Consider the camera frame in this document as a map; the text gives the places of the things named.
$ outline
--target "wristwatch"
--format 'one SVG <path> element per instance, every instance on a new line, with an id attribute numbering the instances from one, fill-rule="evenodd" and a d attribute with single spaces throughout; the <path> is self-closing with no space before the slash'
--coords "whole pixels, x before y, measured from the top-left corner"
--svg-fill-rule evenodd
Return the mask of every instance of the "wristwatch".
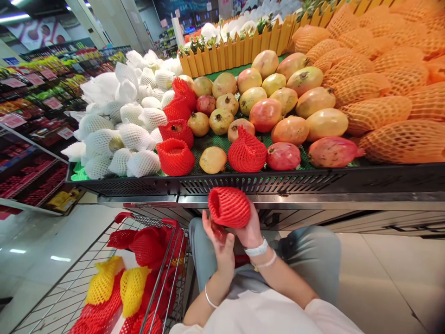
<path id="1" fill-rule="evenodd" d="M 261 246 L 257 248 L 244 248 L 244 251 L 249 257 L 254 257 L 258 255 L 263 255 L 267 252 L 267 246 L 269 244 L 267 243 L 267 240 L 263 237 L 263 243 Z"/>

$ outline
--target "hand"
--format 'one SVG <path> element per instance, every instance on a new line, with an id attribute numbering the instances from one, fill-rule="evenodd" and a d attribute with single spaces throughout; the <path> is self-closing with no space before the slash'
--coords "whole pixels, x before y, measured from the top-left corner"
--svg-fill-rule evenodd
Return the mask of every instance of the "hand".
<path id="1" fill-rule="evenodd" d="M 204 231 L 215 248 L 217 273 L 231 282 L 235 274 L 235 255 L 233 254 L 235 236 L 227 233 L 221 225 L 215 224 L 211 217 L 207 219 L 205 210 L 203 211 L 203 225 Z"/>
<path id="2" fill-rule="evenodd" d="M 260 219 L 258 218 L 258 213 L 256 212 L 254 204 L 251 201 L 249 201 L 249 203 L 249 223 L 241 229 L 235 229 L 235 232 L 244 248 L 257 248 L 263 244 L 263 236 L 261 235 L 260 230 Z"/>

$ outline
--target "floor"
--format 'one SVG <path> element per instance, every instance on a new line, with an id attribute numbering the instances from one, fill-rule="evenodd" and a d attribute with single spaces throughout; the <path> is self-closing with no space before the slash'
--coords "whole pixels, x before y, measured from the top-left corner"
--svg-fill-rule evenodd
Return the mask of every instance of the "floor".
<path id="1" fill-rule="evenodd" d="M 24 212 L 0 221 L 0 312 L 9 333 L 122 209 L 78 205 L 68 217 Z M 286 236 L 272 232 L 269 238 Z M 338 307 L 366 334 L 440 333 L 445 241 L 338 234 L 343 249 Z"/>

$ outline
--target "wooden fence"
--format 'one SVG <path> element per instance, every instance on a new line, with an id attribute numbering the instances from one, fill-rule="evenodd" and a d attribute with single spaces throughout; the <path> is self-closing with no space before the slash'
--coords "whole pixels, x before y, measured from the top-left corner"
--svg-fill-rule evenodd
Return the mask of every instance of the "wooden fence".
<path id="1" fill-rule="evenodd" d="M 352 0 L 350 7 L 355 15 L 360 16 L 367 10 L 379 5 L 392 6 L 403 0 Z M 255 30 L 253 37 L 246 36 L 241 40 L 235 35 L 235 42 L 231 39 L 225 45 L 218 48 L 213 45 L 211 50 L 205 47 L 204 51 L 197 50 L 196 54 L 190 51 L 186 57 L 180 56 L 184 74 L 196 78 L 234 67 L 247 65 L 253 62 L 255 57 L 264 50 L 273 50 L 278 56 L 287 52 L 293 52 L 294 45 L 292 35 L 296 30 L 307 24 L 326 27 L 336 11 L 338 11 L 346 0 L 341 0 L 338 5 L 328 5 L 326 2 L 318 8 L 311 18 L 307 12 L 300 22 L 297 22 L 297 13 L 286 16 L 281 25 L 275 24 L 271 31 L 264 28 L 263 34 L 259 35 Z"/>

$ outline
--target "shopping cart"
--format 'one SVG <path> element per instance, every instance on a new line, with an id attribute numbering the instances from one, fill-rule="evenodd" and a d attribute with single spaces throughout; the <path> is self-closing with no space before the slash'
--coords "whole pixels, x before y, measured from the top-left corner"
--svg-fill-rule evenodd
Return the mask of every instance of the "shopping cart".
<path id="1" fill-rule="evenodd" d="M 140 333 L 152 332 L 155 318 L 157 317 L 152 316 L 150 321 L 147 321 L 151 309 L 155 309 L 155 314 L 159 316 L 157 319 L 163 319 L 162 333 L 167 333 L 175 323 L 181 322 L 184 316 L 186 308 L 186 300 L 184 299 L 185 280 L 188 264 L 188 251 L 182 251 L 179 258 L 173 258 L 174 252 L 169 250 L 177 249 L 177 245 L 180 245 L 181 250 L 188 250 L 188 231 L 181 228 L 176 220 L 173 219 L 150 218 L 130 212 L 122 212 L 116 216 L 112 224 L 41 299 L 37 306 L 13 330 L 13 333 L 69 333 L 75 322 L 80 318 L 81 311 L 85 306 L 89 282 L 97 273 L 94 264 L 104 262 L 111 256 L 121 255 L 119 252 L 128 252 L 127 250 L 122 251 L 107 247 L 110 234 L 124 229 L 139 231 L 150 226 L 156 228 L 167 227 L 173 230 Z M 173 286 L 174 284 L 176 289 L 164 289 L 165 286 Z M 170 294 L 170 296 L 166 295 L 166 297 L 168 296 L 169 300 L 172 301 L 174 291 L 176 291 L 174 304 L 169 302 L 167 309 L 163 309 L 160 306 L 162 294 Z M 118 325 L 118 321 L 115 324 L 110 324 L 107 332 L 119 333 L 120 328 L 117 328 Z"/>

